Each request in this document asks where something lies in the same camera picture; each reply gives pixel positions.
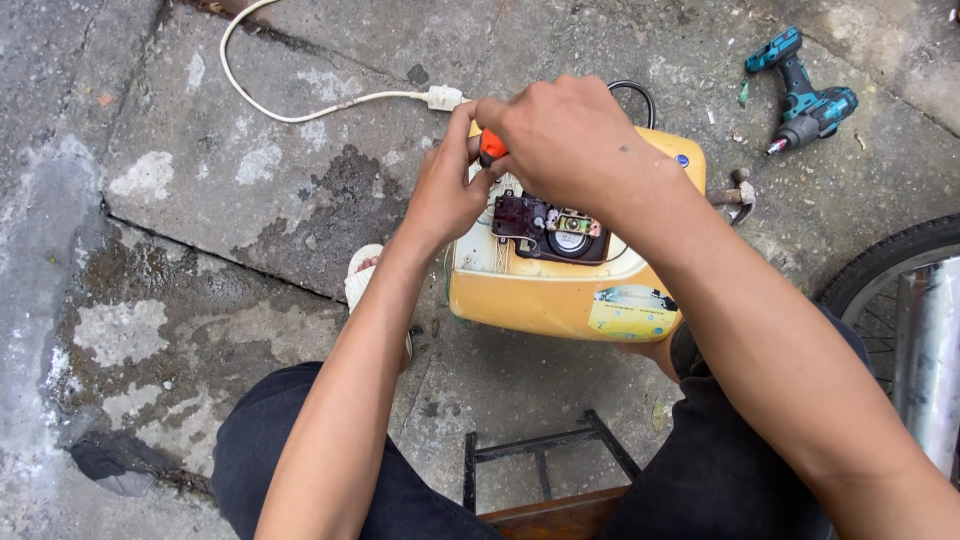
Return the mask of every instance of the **leaf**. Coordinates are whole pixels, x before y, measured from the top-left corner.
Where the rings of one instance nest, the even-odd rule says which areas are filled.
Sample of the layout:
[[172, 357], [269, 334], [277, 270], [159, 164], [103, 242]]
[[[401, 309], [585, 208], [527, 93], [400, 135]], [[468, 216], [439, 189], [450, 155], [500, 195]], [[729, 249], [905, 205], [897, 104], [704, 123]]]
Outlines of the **leaf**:
[[666, 407], [660, 398], [654, 402], [654, 413], [650, 415], [650, 423], [654, 425], [654, 431], [660, 431], [666, 425]]
[[736, 96], [736, 101], [740, 102], [740, 107], [747, 108], [747, 98], [750, 97], [750, 81], [746, 77], [740, 83], [740, 95]]

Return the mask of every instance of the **bicycle wheel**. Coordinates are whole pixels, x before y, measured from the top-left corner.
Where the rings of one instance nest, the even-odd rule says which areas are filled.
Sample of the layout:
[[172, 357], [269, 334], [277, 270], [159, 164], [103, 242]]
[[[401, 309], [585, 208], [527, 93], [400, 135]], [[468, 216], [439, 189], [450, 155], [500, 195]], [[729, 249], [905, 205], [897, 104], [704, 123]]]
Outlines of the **bicycle wheel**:
[[[888, 396], [893, 391], [897, 276], [958, 255], [960, 213], [931, 219], [868, 248], [844, 266], [820, 295], [820, 303], [863, 339], [876, 380]], [[951, 479], [957, 479], [957, 464]]]

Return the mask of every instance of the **orange screwdriver handle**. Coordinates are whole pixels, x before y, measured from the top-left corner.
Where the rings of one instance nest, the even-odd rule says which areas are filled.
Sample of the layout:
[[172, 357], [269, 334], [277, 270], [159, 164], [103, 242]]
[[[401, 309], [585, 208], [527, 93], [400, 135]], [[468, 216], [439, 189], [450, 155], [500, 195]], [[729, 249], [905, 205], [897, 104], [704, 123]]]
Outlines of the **orange screwdriver handle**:
[[480, 166], [487, 168], [507, 155], [507, 146], [500, 137], [487, 128], [480, 134]]

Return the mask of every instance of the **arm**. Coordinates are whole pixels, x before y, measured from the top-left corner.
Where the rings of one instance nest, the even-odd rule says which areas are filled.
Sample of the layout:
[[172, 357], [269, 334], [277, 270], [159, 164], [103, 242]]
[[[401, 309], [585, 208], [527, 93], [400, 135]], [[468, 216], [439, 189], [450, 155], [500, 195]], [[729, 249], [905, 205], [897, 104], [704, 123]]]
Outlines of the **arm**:
[[589, 212], [648, 260], [733, 406], [844, 538], [960, 530], [960, 496], [854, 352], [636, 134], [601, 81], [563, 76], [510, 105], [483, 100], [477, 121], [504, 140], [526, 190]]
[[360, 303], [307, 395], [283, 447], [257, 524], [258, 540], [357, 538], [387, 436], [403, 341], [437, 250], [487, 204], [494, 174], [467, 183], [476, 104], [458, 107], [439, 149], [420, 166], [410, 207]]

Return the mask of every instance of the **blue cordless drill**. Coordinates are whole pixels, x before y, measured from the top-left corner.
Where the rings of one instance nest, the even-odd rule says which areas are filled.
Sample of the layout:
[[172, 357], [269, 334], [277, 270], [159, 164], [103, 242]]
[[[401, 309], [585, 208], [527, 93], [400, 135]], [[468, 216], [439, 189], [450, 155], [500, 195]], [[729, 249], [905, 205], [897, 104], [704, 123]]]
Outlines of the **blue cordless drill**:
[[786, 84], [783, 123], [777, 128], [767, 156], [835, 134], [840, 122], [853, 114], [857, 106], [856, 94], [846, 86], [813, 89], [804, 63], [797, 58], [803, 45], [804, 37], [797, 27], [791, 26], [746, 61], [748, 73], [776, 66]]

